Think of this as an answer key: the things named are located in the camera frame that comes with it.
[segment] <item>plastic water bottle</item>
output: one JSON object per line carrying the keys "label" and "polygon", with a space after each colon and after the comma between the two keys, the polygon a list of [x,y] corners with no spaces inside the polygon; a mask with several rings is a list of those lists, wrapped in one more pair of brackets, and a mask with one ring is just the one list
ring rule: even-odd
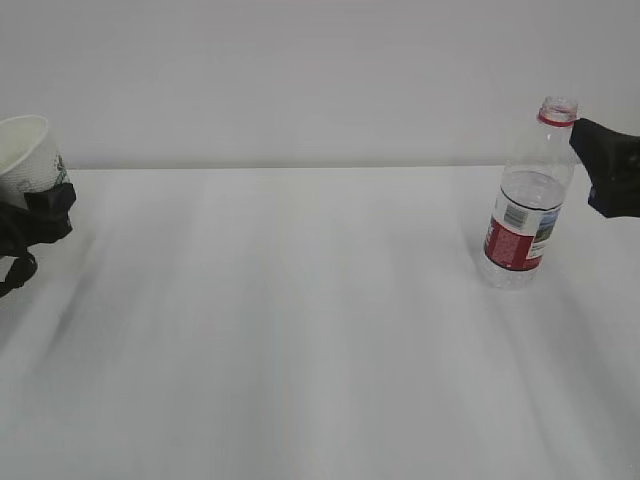
{"label": "plastic water bottle", "polygon": [[480,260],[496,287],[522,287],[540,266],[573,177],[569,137],[577,112],[576,102],[547,97],[505,166]]}

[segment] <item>white background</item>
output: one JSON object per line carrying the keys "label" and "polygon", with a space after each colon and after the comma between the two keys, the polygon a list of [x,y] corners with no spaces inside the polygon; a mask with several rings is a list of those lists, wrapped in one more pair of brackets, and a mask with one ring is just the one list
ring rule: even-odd
{"label": "white background", "polygon": [[640,133],[637,0],[2,0],[0,116],[73,167],[495,163],[548,94]]}

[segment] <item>red bottle label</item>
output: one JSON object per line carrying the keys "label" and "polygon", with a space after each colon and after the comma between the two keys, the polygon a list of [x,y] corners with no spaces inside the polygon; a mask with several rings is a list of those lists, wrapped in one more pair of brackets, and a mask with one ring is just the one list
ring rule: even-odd
{"label": "red bottle label", "polygon": [[501,191],[487,232],[485,254],[508,270],[533,270],[542,261],[559,211],[559,205],[548,210],[519,205]]}

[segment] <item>white paper cup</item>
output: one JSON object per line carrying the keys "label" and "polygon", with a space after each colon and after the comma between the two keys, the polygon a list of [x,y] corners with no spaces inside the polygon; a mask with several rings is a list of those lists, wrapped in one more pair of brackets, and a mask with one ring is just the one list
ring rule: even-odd
{"label": "white paper cup", "polygon": [[0,122],[0,201],[26,208],[24,194],[69,182],[49,122],[37,115]]}

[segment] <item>bottle opening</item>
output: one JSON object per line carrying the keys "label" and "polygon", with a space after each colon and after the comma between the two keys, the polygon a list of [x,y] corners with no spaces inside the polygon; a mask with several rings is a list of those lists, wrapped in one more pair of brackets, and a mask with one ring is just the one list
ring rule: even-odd
{"label": "bottle opening", "polygon": [[554,127],[571,127],[578,118],[578,102],[565,97],[547,97],[538,120]]}

